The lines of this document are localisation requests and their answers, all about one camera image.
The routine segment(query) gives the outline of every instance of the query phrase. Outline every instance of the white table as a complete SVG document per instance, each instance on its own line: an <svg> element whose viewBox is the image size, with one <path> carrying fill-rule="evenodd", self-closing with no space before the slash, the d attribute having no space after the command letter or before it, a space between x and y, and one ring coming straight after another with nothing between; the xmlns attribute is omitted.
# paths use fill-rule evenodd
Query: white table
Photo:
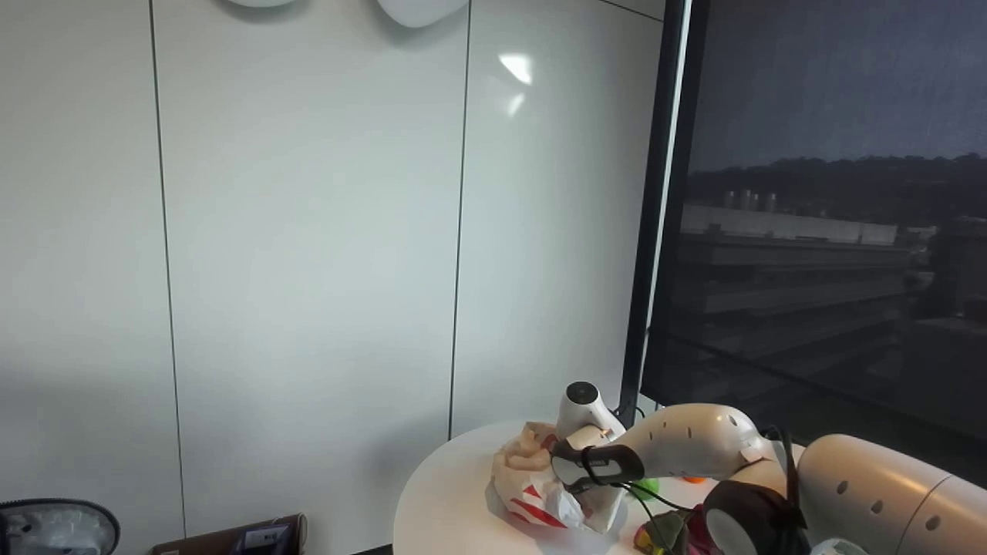
<svg viewBox="0 0 987 555"><path fill-rule="evenodd" d="M525 422L495 422L464 431L438 446L405 484L394 516L394 555L634 555L632 536L644 523L634 499L624 504L621 523L600 536L594 531L544 531L502 518L490 489L492 453L509 444ZM675 504L699 504L710 484L659 482L659 493Z"/></svg>

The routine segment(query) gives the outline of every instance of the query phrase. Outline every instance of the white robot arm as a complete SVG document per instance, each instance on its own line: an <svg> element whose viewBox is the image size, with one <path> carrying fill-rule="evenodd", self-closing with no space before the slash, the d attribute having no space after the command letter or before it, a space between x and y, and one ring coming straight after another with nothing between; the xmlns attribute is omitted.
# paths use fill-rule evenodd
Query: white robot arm
<svg viewBox="0 0 987 555"><path fill-rule="evenodd" d="M577 391L566 388L563 408L594 388ZM786 467L786 453L735 408L675 405L603 446L561 440L553 470L569 489L662 475L714 479L699 511L710 539L729 555L987 551L987 489L950 472L849 436L822 436L797 446L795 458Z"/></svg>

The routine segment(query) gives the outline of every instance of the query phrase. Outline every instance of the cable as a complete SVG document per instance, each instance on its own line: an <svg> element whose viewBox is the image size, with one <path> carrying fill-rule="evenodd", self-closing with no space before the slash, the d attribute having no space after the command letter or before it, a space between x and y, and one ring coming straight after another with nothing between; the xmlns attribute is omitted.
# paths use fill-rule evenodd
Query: cable
<svg viewBox="0 0 987 555"><path fill-rule="evenodd" d="M675 509L675 511L692 511L692 506L678 506L678 504L673 504L673 499L667 499L667 498L659 498L659 493L652 493L652 489L646 489L646 488L627 484L627 489L632 489L632 493L637 493L637 498L646 498L646 499L656 499L656 504L662 504L662 506L670 506L670 509Z"/></svg>
<svg viewBox="0 0 987 555"><path fill-rule="evenodd" d="M795 457L791 457L791 440L790 440L790 431L786 431L786 427L782 422L776 422L776 436L780 436L780 444L782 444L782 475L786 475L786 504L790 504L790 536L786 536L786 550L791 551L791 555L803 555L803 551L808 551L808 546L806 544L797 544L803 536L797 536L797 531L806 526L806 516L803 516L803 506L797 506L797 470L795 470Z"/></svg>
<svg viewBox="0 0 987 555"><path fill-rule="evenodd" d="M624 489L644 509L646 521L652 521L652 511L646 509L646 504L640 498L634 498L632 488L624 488Z"/></svg>

